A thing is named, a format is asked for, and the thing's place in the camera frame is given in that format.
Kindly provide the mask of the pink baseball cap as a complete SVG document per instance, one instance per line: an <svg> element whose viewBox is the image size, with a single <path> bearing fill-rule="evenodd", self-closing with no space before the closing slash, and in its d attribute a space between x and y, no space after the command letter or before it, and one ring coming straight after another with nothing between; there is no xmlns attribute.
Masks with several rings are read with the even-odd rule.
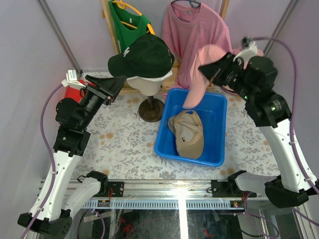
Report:
<svg viewBox="0 0 319 239"><path fill-rule="evenodd" d="M199 67L220 60L226 52L217 45L208 44L199 49L190 69L190 86L184 101L184 109L195 108L202 100L209 80L199 71Z"/></svg>

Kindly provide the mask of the black cap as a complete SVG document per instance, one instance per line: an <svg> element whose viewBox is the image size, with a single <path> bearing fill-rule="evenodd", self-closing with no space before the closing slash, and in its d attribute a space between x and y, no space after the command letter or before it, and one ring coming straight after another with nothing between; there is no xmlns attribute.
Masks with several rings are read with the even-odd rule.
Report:
<svg viewBox="0 0 319 239"><path fill-rule="evenodd" d="M173 64L174 55L166 43L156 35L145 34L124 52L112 56L108 61L108 69L114 77L157 78L169 72Z"/></svg>

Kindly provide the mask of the white baseball cap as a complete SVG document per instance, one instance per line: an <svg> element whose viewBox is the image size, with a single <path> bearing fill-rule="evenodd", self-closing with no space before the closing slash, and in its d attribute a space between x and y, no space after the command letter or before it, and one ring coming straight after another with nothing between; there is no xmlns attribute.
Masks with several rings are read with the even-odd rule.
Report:
<svg viewBox="0 0 319 239"><path fill-rule="evenodd" d="M169 72L167 72L164 76L162 77L157 77L157 78L145 78L145 77L140 77L140 76L134 76L134 77L130 77L127 78L128 80L134 80L134 79L143 79L143 80L147 80L147 81L151 81L151 82L160 82L160 81L164 81L165 79L171 77L173 75L172 70L170 70Z"/></svg>

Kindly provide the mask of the khaki baseball cap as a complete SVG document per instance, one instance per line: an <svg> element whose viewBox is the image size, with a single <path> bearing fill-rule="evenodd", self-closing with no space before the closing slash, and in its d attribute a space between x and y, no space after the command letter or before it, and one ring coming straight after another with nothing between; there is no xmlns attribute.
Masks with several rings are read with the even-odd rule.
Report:
<svg viewBox="0 0 319 239"><path fill-rule="evenodd" d="M198 159L204 148L203 124L194 110L184 110L168 120L168 127L175 136L179 156Z"/></svg>

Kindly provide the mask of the blue plastic bin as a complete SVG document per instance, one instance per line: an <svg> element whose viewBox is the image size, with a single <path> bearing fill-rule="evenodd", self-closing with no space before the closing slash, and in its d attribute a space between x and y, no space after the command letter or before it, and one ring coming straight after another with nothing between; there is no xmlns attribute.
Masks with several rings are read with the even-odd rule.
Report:
<svg viewBox="0 0 319 239"><path fill-rule="evenodd" d="M225 131L227 99L216 93L206 92L194 108L203 123L204 146L198 159L178 155L175 136L168 128L168 119L180 113L189 90L173 88L167 93L162 119L155 143L155 153L165 159L203 166L219 167L225 159Z"/></svg>

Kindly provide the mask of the pink bucket hat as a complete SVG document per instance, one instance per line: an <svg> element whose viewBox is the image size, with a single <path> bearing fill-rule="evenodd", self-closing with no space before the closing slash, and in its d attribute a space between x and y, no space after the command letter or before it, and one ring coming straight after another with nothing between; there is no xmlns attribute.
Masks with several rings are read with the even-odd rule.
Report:
<svg viewBox="0 0 319 239"><path fill-rule="evenodd" d="M221 89L230 95L234 95L234 96L238 95L234 90L230 89L228 86L222 86Z"/></svg>

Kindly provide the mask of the beige mannequin head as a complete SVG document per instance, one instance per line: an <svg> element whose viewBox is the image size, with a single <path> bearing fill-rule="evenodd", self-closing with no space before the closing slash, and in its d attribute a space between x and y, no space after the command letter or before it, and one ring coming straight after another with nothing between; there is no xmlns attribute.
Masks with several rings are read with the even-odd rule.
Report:
<svg viewBox="0 0 319 239"><path fill-rule="evenodd" d="M161 78L131 77L127 79L130 87L139 90L145 96L154 96L160 91Z"/></svg>

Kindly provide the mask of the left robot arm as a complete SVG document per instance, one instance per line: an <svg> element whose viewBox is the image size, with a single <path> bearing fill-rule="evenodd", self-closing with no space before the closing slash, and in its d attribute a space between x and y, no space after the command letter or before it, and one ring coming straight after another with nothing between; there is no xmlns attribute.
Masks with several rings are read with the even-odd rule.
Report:
<svg viewBox="0 0 319 239"><path fill-rule="evenodd" d="M83 93L77 102L64 98L56 105L55 120L59 123L56 141L48 149L51 166L43 187L29 212L19 215L18 225L25 228L22 237L29 231L63 239L68 234L72 221L84 204L93 196L105 196L109 192L108 176L91 171L68 199L64 198L69 181L90 139L87 128L102 105L110 105L118 96L127 80L126 76L97 78L87 75L88 84L66 78L52 93L71 86Z"/></svg>

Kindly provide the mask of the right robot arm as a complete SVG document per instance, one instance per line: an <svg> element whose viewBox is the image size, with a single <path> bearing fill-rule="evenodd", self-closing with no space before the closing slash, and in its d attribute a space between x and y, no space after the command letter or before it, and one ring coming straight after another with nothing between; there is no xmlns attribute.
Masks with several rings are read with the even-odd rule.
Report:
<svg viewBox="0 0 319 239"><path fill-rule="evenodd" d="M267 177L240 170L228 177L228 193L235 197L244 191L260 194L278 208L307 202L319 181L298 146L287 101L272 89L278 74L273 62L254 56L245 66L242 59L227 53L198 69L213 84L228 85L245 101L245 110L266 138L280 171L278 176Z"/></svg>

